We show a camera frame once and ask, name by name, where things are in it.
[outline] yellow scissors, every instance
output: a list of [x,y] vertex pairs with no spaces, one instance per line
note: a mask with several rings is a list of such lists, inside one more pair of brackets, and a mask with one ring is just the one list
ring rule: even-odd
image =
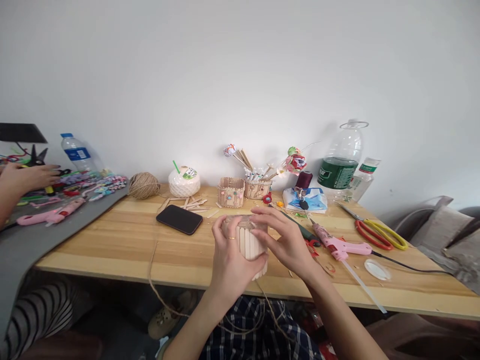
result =
[[[355,227],[358,230],[358,232],[360,233],[360,235],[362,235],[364,238],[366,238],[371,243],[377,245],[379,248],[382,248],[384,250],[390,250],[391,246],[386,246],[385,245],[385,244],[387,244],[387,242],[392,244],[394,247],[396,247],[397,249],[400,249],[400,250],[407,250],[409,248],[409,243],[403,237],[398,235],[395,231],[393,231],[389,227],[387,227],[385,225],[382,225],[381,223],[369,220],[369,219],[364,219],[363,217],[358,216],[356,213],[354,213],[352,210],[350,210],[349,208],[347,208],[343,204],[341,204],[339,202],[337,202],[337,204],[340,205],[340,207],[343,210],[345,210],[347,213],[349,213],[356,220],[355,221]],[[367,227],[367,225],[370,226],[372,229],[374,229],[380,236],[378,236],[373,231],[371,231]],[[381,240],[383,242],[383,244],[378,243],[377,241],[375,241],[374,239],[369,237],[362,230],[362,228],[365,229],[366,231],[368,231],[370,234],[374,235],[377,239]]]

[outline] wooden table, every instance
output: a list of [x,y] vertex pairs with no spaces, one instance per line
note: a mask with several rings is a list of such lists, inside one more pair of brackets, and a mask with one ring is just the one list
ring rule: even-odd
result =
[[[195,197],[208,199],[203,206],[212,209],[202,213],[203,223],[194,235],[187,236],[155,220],[159,208],[169,196],[167,192],[163,197],[158,195],[147,200],[124,198],[52,250],[36,266],[45,271],[147,282],[148,264],[154,243],[158,241],[151,271],[155,284],[207,288],[212,275],[214,239],[211,226],[215,219],[223,214],[249,214],[252,207],[265,205],[261,200],[246,200],[242,208],[224,207],[212,218],[207,218],[218,210],[215,205],[217,188],[203,187]],[[272,197],[274,202],[281,200],[279,192],[274,192]],[[181,206],[184,201],[170,203]],[[364,218],[375,218],[360,205],[350,207]],[[316,214],[312,218],[333,236],[344,236],[353,243],[363,241],[355,230],[354,220],[336,204],[329,206],[326,214]],[[310,222],[304,218],[298,219],[301,219],[299,222],[304,227],[313,231]],[[272,229],[269,233],[274,238],[279,236]],[[417,269],[440,269],[414,247],[406,251],[374,249]],[[330,263],[335,267],[332,282],[345,301],[353,307],[374,309],[375,305],[342,264],[336,262],[326,249],[319,249],[318,252],[322,264]],[[370,275],[364,268],[366,256],[353,254],[347,261],[387,310],[480,320],[480,297],[452,276],[411,271],[373,255],[368,258],[387,267],[392,279],[380,281]],[[267,274],[259,279],[259,283],[272,298],[311,301],[305,284],[295,274],[292,278],[273,254],[268,260]],[[255,282],[248,286],[246,293],[262,295]]]

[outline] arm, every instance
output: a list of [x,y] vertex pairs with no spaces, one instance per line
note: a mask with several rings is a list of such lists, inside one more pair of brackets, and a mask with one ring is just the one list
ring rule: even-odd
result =
[[267,262],[269,257],[267,253],[252,261],[246,260],[240,253],[235,237],[241,216],[230,222],[229,238],[225,238],[221,227],[226,217],[226,215],[219,217],[211,228],[215,238],[215,253],[210,286],[190,318],[165,350],[164,360],[198,359],[212,330]]
[[60,179],[57,165],[22,168],[9,162],[0,175],[0,228],[9,219],[20,198],[29,191],[45,188]]
[[338,358],[387,359],[321,267],[312,259],[297,224],[273,208],[254,207],[251,211],[256,214],[251,218],[254,223],[267,224],[281,235],[275,240],[262,230],[252,231],[282,264],[305,282]]

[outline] slipper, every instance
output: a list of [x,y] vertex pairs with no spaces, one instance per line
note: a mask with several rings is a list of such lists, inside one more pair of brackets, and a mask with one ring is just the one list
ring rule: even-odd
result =
[[[174,298],[169,307],[181,314],[187,314],[197,303],[197,292],[187,290]],[[166,307],[158,311],[148,323],[148,335],[152,339],[160,340],[167,336],[180,321],[181,316],[171,313]]]

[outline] twine ball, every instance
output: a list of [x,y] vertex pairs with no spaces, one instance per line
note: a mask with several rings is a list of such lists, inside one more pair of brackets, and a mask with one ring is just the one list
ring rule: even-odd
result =
[[158,179],[149,172],[139,172],[133,175],[128,186],[128,195],[135,199],[145,200],[157,195],[160,190]]

